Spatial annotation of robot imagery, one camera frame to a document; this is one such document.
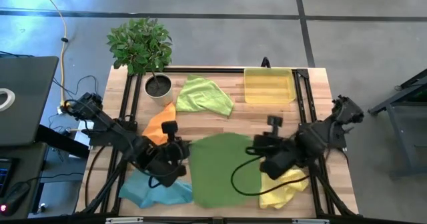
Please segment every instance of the light green cloth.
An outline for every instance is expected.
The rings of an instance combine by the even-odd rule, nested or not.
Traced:
[[[213,81],[189,75],[178,95],[176,111],[210,110],[229,116],[233,109],[233,101]]]
[[[194,202],[202,207],[244,205],[253,197],[240,195],[231,184],[236,167],[254,156],[245,152],[252,139],[235,133],[222,133],[194,141],[190,146],[189,169]],[[236,187],[246,193],[261,189],[260,162],[253,161],[234,176]]]

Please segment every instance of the potted plant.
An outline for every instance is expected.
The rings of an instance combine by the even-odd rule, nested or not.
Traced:
[[[172,42],[169,32],[157,19],[131,19],[129,25],[124,23],[118,28],[111,28],[107,35],[110,51],[116,59],[113,66],[118,69],[127,66],[129,74],[145,75],[151,71],[152,76],[145,82],[144,91],[159,105],[173,101],[171,79],[162,72],[171,63]]]

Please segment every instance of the gray floor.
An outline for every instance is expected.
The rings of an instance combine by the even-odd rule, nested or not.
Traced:
[[[141,13],[229,13],[296,15],[296,0],[54,0],[68,11]],[[307,15],[426,16],[427,0],[303,0]],[[0,0],[4,9],[48,9],[48,0]],[[66,18],[70,44],[65,54],[66,86],[75,89],[94,75],[103,93],[113,62],[106,35],[128,19]],[[307,67],[299,21],[236,19],[160,19],[173,38],[174,65],[258,66],[268,56],[274,66]],[[427,22],[308,21],[316,67],[325,67],[333,95],[348,95],[364,110],[392,95],[394,86],[425,69]],[[63,35],[57,17],[1,16],[0,50],[59,55]],[[79,94],[93,91],[85,80]],[[42,123],[55,113],[59,89],[52,87]],[[71,118],[54,125],[76,127]],[[393,181],[400,155],[385,113],[365,121],[348,135],[350,173],[360,213],[367,217],[415,221],[427,219],[427,175]],[[75,203],[55,199],[77,193],[68,184],[50,184],[43,192],[51,206],[46,215],[70,213]]]

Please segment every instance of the white flower pot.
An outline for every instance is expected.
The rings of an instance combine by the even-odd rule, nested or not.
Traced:
[[[167,104],[169,104],[169,103],[171,103],[172,101],[173,101],[173,92],[172,92],[172,81],[171,81],[171,79],[167,76],[167,75],[165,75],[165,74],[163,74],[163,73],[156,73],[155,74],[156,75],[156,77],[159,79],[159,77],[165,77],[165,78],[167,78],[168,80],[169,80],[169,82],[170,82],[170,88],[169,88],[169,90],[165,93],[165,94],[163,94],[163,95],[160,95],[160,96],[158,96],[158,97],[156,97],[156,96],[153,96],[153,95],[150,95],[149,93],[148,93],[148,91],[147,91],[147,84],[150,82],[150,80],[151,79],[154,79],[154,76],[152,75],[151,77],[149,77],[148,79],[147,79],[147,81],[145,82],[145,85],[144,85],[144,91],[145,91],[145,93],[151,98],[151,99],[153,99],[153,101],[155,102],[155,103],[157,103],[158,105],[161,105],[161,106],[166,106]]]

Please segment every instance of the black laptop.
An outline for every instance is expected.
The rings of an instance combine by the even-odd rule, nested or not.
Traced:
[[[0,111],[0,147],[32,144],[45,108],[58,57],[0,59],[0,89],[15,94],[13,104]],[[0,105],[6,95],[0,95]]]

